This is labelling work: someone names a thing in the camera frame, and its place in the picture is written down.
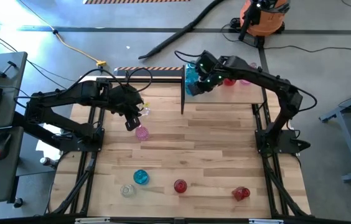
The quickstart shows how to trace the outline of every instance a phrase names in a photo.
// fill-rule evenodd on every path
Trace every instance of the wooden table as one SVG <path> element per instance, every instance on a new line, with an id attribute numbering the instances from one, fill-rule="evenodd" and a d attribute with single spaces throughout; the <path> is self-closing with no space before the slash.
<path id="1" fill-rule="evenodd" d="M 133 83 L 137 89 L 144 85 Z M 251 109 L 251 104 L 262 103 L 262 98 L 252 102 L 257 97 L 247 93 L 238 98 L 239 103 L 186 103 L 181 115 L 179 83 L 153 83 L 141 96 L 151 104 L 151 113 L 141 118 L 150 133 L 148 141 L 139 141 L 134 131 L 128 132 L 123 117 L 105 113 L 105 140 L 98 154 L 88 216 L 270 217 Z M 268 94 L 268 103 L 275 119 L 279 107 L 273 93 Z M 74 105 L 71 119 L 85 123 L 89 111 L 89 107 Z M 79 160 L 80 152 L 71 152 L 60 162 L 51 209 L 57 208 L 74 186 Z M 299 206 L 310 213 L 296 158 L 280 154 L 279 163 L 284 186 Z M 133 173 L 138 169 L 146 170 L 151 178 L 145 186 L 134 184 Z M 188 184 L 183 194 L 174 191 L 177 179 Z M 132 198 L 122 197 L 123 184 L 134 184 L 137 194 Z M 239 186 L 248 187 L 251 195 L 237 202 L 231 191 Z M 78 211 L 83 192 L 84 189 L 79 196 Z M 280 211 L 276 190 L 275 197 Z"/>

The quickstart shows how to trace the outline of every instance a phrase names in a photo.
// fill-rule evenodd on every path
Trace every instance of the caution stripe tape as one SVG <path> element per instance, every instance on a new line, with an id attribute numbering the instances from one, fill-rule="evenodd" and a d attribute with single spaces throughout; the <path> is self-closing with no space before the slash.
<path id="1" fill-rule="evenodd" d="M 119 67 L 119 68 L 115 68 L 115 71 L 120 71 L 120 70 L 132 71 L 139 68 L 146 68 L 148 70 L 153 70 L 153 71 L 179 71 L 182 69 L 182 67 Z"/>
<path id="2" fill-rule="evenodd" d="M 155 3 L 155 2 L 187 2 L 190 0 L 84 0 L 84 4 L 121 4 L 121 3 Z"/>

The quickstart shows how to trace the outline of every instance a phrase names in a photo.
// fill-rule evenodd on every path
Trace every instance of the concrete floor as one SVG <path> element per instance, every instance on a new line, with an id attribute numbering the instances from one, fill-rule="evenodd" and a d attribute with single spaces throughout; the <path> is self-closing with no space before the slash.
<path id="1" fill-rule="evenodd" d="M 53 26 L 62 27 L 125 27 L 180 28 L 190 22 L 210 1 L 83 5 L 82 0 L 24 0 Z M 199 28 L 221 28 L 239 15 L 239 0 L 227 0 L 213 10 Z M 351 7 L 339 0 L 295 0 L 285 23 L 287 30 L 351 30 Z M 26 51 L 28 59 L 67 78 L 77 79 L 95 67 L 94 61 L 64 47 L 50 32 L 22 32 L 22 25 L 45 25 L 19 2 L 0 1 L 0 38 L 18 51 Z M 190 33 L 174 42 L 157 56 L 140 61 L 168 32 L 62 32 L 65 41 L 92 56 L 106 60 L 107 69 L 132 66 L 180 66 L 172 53 L 181 50 L 198 54 L 203 50 L 220 55 L 237 55 L 260 64 L 256 49 L 228 42 L 221 34 Z M 322 47 L 351 47 L 351 35 L 274 35 L 266 47 L 297 45 L 314 50 Z M 8 52 L 0 45 L 0 53 Z M 296 49 L 266 50 L 269 71 L 288 78 L 293 84 L 313 93 L 319 100 L 313 110 L 298 114 L 292 121 L 302 131 L 301 139 L 312 146 L 301 154 L 302 173 L 312 214 L 321 218 L 351 221 L 351 183 L 344 184 L 341 175 L 351 172 L 351 156 L 336 122 L 322 124 L 317 118 L 351 96 L 351 51 L 326 50 L 310 54 Z M 70 82 L 52 77 L 64 86 Z M 22 90 L 52 91 L 57 86 L 27 66 Z M 309 97 L 303 106 L 310 105 Z M 58 113 L 69 116 L 69 108 Z M 21 177 L 18 196 L 26 204 L 18 209 L 0 203 L 0 218 L 42 214 L 47 204 L 53 173 Z"/>

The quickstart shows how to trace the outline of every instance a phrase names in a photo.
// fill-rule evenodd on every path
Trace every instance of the yellow cable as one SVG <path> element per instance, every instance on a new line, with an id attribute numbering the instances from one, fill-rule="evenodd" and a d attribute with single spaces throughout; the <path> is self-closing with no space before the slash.
<path id="1" fill-rule="evenodd" d="M 45 22 L 45 23 L 52 29 L 53 33 L 58 37 L 59 41 L 61 41 L 61 43 L 63 43 L 63 45 L 65 45 L 66 47 L 68 47 L 68 48 L 70 48 L 70 49 L 72 49 L 72 50 L 74 50 L 74 51 L 77 51 L 77 52 L 83 54 L 84 56 L 86 56 L 86 57 L 88 57 L 88 58 L 90 58 L 90 59 L 92 59 L 92 60 L 94 60 L 94 61 L 96 62 L 96 66 L 98 66 L 98 67 L 99 67 L 99 66 L 102 66 L 102 67 L 103 67 L 103 66 L 106 65 L 106 61 L 102 61 L 102 60 L 95 59 L 95 58 L 93 58 L 92 56 L 86 54 L 85 52 L 83 52 L 83 51 L 81 51 L 81 50 L 79 50 L 79 49 L 77 49 L 77 48 L 75 48 L 75 47 L 72 47 L 72 46 L 66 44 L 66 43 L 62 40 L 61 36 L 58 34 L 58 31 L 57 31 L 57 32 L 54 32 L 55 29 L 54 29 L 47 21 L 45 21 L 45 20 L 44 20 L 43 18 L 41 18 L 37 13 L 35 13 L 35 12 L 34 12 L 29 6 L 27 6 L 27 4 L 25 4 L 22 0 L 19 0 L 19 1 L 20 1 L 23 5 L 25 5 L 26 8 L 28 8 L 31 12 L 33 12 L 39 19 L 41 19 L 43 22 Z"/>

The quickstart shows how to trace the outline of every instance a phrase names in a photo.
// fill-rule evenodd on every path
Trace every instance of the computer mouse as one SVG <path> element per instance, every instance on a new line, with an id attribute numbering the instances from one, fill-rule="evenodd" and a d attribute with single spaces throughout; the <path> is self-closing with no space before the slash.
<path id="1" fill-rule="evenodd" d="M 0 160 L 5 159 L 8 156 L 11 136 L 12 135 L 9 133 L 0 134 Z"/>

